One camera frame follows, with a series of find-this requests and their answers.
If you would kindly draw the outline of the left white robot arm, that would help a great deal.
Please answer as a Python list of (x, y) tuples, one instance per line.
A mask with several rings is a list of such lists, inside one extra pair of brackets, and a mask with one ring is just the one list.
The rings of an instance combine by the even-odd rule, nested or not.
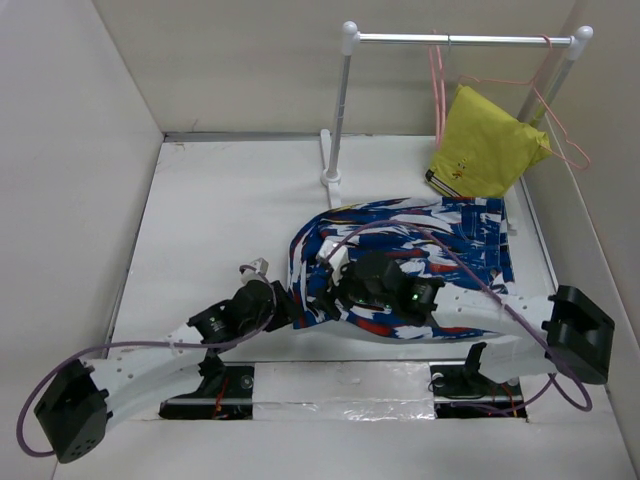
[(118, 342), (109, 359), (65, 361), (34, 408), (53, 456), (62, 464), (77, 461), (113, 427), (154, 404), (216, 394), (224, 383), (222, 353), (302, 314), (280, 282), (250, 280), (158, 341)]

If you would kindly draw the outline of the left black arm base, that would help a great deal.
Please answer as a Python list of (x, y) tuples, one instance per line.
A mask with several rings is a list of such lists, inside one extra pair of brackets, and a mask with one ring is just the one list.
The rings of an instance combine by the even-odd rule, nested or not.
[(206, 358), (199, 372), (203, 377), (198, 388), (162, 402), (160, 418), (219, 421), (253, 418), (253, 363), (225, 364), (219, 357)]

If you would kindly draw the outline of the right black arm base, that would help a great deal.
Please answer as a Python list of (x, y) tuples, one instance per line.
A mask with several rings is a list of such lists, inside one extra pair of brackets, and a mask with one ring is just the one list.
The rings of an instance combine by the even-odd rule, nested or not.
[(437, 419), (527, 418), (518, 379), (514, 384), (495, 383), (461, 362), (435, 362), (429, 367), (427, 388)]

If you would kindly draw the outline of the blue white red patterned trousers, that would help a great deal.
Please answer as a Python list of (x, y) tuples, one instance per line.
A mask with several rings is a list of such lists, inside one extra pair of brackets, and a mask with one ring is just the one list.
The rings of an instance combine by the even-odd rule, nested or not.
[(316, 215), (290, 243), (287, 290), (303, 310), (295, 329), (329, 321), (312, 304), (316, 290), (329, 279), (316, 254), (325, 240), (343, 238), (349, 240), (352, 260), (381, 251), (411, 276), (438, 277), (473, 290), (486, 284), (499, 294), (515, 290), (502, 199), (400, 198), (354, 204)]

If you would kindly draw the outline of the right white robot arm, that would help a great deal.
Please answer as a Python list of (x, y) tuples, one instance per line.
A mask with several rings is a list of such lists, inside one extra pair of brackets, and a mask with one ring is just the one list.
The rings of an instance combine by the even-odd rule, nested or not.
[(470, 290), (409, 275), (383, 253), (351, 260), (345, 249), (321, 256), (320, 264), (329, 280), (315, 302), (331, 319), (381, 314), (404, 329), (468, 328), (503, 336), (470, 347), (462, 381), (473, 393), (526, 375), (561, 373), (592, 385), (608, 380), (614, 322), (577, 288), (562, 286), (548, 297)]

